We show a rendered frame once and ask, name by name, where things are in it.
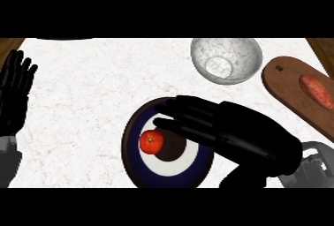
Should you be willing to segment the brown wooden cutting board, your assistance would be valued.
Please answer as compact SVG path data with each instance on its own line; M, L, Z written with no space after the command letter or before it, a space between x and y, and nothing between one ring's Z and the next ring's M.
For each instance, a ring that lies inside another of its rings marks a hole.
M295 57L280 56L270 61L262 70L262 83L276 99L334 143L334 110L321 107L302 91L302 75L321 81L334 100L334 79Z

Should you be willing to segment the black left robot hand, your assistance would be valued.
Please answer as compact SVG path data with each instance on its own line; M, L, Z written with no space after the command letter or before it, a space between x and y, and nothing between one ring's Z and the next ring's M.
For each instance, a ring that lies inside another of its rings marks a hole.
M0 137L15 136L24 127L38 69L24 51L12 49L0 71Z

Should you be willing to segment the reddish sweet potato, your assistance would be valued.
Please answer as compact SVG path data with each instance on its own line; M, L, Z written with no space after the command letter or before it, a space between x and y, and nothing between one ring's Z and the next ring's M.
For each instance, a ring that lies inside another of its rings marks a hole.
M333 110L334 101L332 99L329 90L321 81L311 76L302 75L299 78L299 85L305 94L317 102L317 104L323 108Z

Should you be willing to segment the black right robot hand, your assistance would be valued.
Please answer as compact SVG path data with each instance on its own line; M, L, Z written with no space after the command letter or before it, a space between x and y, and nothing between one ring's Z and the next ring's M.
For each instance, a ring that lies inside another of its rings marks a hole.
M179 95L156 106L168 118L157 127L175 132L239 164L219 186L264 188L270 177L295 174L304 145L286 128L256 110L234 102L213 103Z

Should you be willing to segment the red round fruit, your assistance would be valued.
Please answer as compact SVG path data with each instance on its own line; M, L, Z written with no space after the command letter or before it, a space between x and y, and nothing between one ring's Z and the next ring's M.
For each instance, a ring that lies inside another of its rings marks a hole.
M140 149L145 154L157 154L162 151L165 137L157 130L147 130L140 136Z

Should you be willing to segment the grey marbled bowl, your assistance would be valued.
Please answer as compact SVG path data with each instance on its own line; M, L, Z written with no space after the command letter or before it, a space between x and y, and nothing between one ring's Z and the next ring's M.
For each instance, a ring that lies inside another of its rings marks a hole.
M261 70L262 48L253 38L194 38L191 58L209 81L237 85Z

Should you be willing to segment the blue white brown plate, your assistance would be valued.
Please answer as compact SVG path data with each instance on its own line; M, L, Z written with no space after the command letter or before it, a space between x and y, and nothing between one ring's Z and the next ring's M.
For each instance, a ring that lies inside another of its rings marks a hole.
M140 188L197 188L210 171L215 152L153 124L157 117L169 118L156 110L168 100L163 97L145 103L129 120L122 140L123 164ZM157 154L145 154L140 148L140 136L147 130L157 131L165 138Z

